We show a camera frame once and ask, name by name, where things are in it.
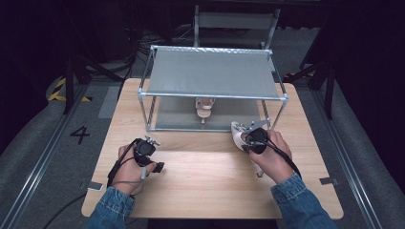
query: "wooden table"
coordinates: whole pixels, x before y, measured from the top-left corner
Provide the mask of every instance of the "wooden table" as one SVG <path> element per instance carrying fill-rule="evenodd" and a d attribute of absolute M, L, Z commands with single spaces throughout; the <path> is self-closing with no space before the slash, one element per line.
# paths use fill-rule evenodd
<path fill-rule="evenodd" d="M 333 219 L 343 210 L 329 177 L 295 88 L 285 84 L 289 102 L 276 126 L 292 151 L 304 182 Z M 231 133 L 151 132 L 145 130 L 138 101 L 139 79 L 128 79 L 122 89 L 110 129 L 102 147 L 92 181 L 102 191 L 89 191 L 82 207 L 88 217 L 105 192 L 107 175 L 117 160 L 120 146 L 150 135 L 160 142 L 152 155 L 165 162 L 160 174 L 151 174 L 131 217 L 161 219 L 280 219 L 281 213 L 270 187 L 275 183 L 248 155 L 233 143 Z M 280 103 L 267 103 L 270 117 Z"/>

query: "black and yellow tape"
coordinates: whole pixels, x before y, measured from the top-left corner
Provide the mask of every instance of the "black and yellow tape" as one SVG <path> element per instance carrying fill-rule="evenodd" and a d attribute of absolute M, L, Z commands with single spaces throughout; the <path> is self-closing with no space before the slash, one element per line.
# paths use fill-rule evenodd
<path fill-rule="evenodd" d="M 62 76 L 59 79 L 59 82 L 57 82 L 56 86 L 53 89 L 53 92 L 51 93 L 51 96 L 48 98 L 48 101 L 52 100 L 57 100 L 57 101 L 66 101 L 66 96 L 65 95 L 59 95 L 60 90 L 62 89 L 63 85 L 65 85 L 66 78 L 65 76 Z M 92 97 L 89 96 L 84 96 L 81 101 L 82 102 L 91 102 L 93 100 Z"/>

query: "denim sleeve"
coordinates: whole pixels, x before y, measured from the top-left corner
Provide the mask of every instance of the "denim sleeve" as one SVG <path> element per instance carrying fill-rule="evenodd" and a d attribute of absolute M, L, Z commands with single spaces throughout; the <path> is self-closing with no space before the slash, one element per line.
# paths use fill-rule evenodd
<path fill-rule="evenodd" d="M 135 200 L 109 187 L 98 202 L 86 228 L 125 228 L 125 220 L 134 209 Z"/>
<path fill-rule="evenodd" d="M 337 228 L 297 174 L 272 187 L 271 193 L 287 228 Z"/>

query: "person's right hand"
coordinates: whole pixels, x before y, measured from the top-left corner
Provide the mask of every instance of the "person's right hand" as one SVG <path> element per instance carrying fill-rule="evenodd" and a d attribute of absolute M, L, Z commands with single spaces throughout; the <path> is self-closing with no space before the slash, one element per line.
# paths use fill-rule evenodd
<path fill-rule="evenodd" d="M 291 158 L 291 150 L 279 132 L 267 131 L 267 135 L 280 150 L 284 151 Z M 260 155 L 249 151 L 249 156 L 276 183 L 283 182 L 294 174 L 294 171 L 286 161 L 268 146 Z"/>

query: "frosted glass top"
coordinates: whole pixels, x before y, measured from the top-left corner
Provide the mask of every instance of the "frosted glass top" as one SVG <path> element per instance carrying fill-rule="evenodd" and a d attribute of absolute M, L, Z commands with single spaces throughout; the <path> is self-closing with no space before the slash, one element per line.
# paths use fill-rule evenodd
<path fill-rule="evenodd" d="M 270 50 L 158 46 L 146 94 L 279 98 Z"/>

